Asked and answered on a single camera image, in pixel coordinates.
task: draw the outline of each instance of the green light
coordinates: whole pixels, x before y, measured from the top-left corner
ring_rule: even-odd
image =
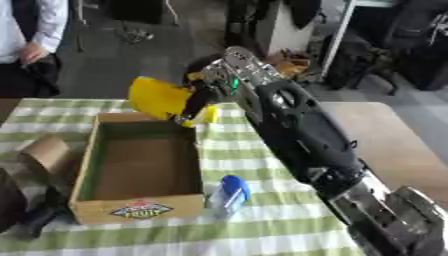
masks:
[[[240,83],[240,81],[238,80],[238,79],[233,79],[233,82],[232,82],[232,91],[231,91],[231,95],[234,95],[235,94],[235,91],[238,89],[238,86],[239,86],[239,83]]]

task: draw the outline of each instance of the green striped tablecloth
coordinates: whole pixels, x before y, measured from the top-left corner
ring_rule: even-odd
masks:
[[[95,114],[121,111],[131,111],[124,100],[23,100],[0,130],[1,164],[32,198],[39,188],[14,161],[15,150],[45,133],[81,146]],[[14,238],[14,230],[1,235],[0,255],[361,254],[343,225],[310,187],[292,178],[236,105],[220,105],[218,122],[197,130],[204,186],[234,174],[252,190],[250,201],[229,220],[207,213],[92,226],[57,220],[33,241]]]

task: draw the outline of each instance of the blue cap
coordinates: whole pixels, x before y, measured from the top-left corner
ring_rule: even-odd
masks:
[[[247,186],[247,183],[243,179],[240,179],[238,176],[235,175],[227,175],[221,179],[221,183],[224,192],[228,196],[232,196],[239,189],[241,189],[241,191],[244,194],[245,200],[246,201],[249,200],[250,190],[249,187]]]

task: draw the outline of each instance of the table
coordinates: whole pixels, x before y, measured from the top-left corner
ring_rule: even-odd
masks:
[[[406,171],[415,175],[427,174],[427,170],[441,173],[445,168],[385,105],[324,106],[342,122],[350,137],[359,139],[360,155],[380,177],[396,178],[388,184],[404,179],[415,185],[411,183],[421,180],[408,179]],[[83,146],[94,115],[106,111],[131,109],[124,100],[23,100],[0,129],[2,166],[20,179],[23,190],[31,195],[35,185],[15,162],[14,150],[48,132],[60,135],[71,146]],[[234,104],[220,105],[218,122],[200,125],[197,131],[205,189],[215,186],[222,176],[235,174],[252,190],[250,201],[231,219],[217,221],[204,213],[196,218],[92,226],[55,221],[40,239],[31,242],[19,241],[13,234],[0,235],[0,255],[19,251],[30,255],[362,255],[343,225],[309,186],[292,178]],[[442,175],[439,183],[434,182],[446,184],[445,178]]]
[[[334,34],[328,51],[325,55],[324,64],[321,72],[321,79],[324,79],[328,71],[330,70],[330,66],[333,63],[334,58],[336,57],[336,53],[339,49],[339,45],[342,42],[345,31],[347,30],[348,24],[350,23],[350,19],[352,18],[353,12],[356,7],[376,7],[376,8],[388,8],[395,5],[397,0],[346,0],[345,8],[342,14],[342,18],[339,22],[338,29]]]

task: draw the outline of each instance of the brown tape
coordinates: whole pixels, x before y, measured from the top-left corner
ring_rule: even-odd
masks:
[[[74,153],[56,135],[45,135],[20,151],[22,162],[45,184],[68,194],[69,184],[63,177],[72,171]]]

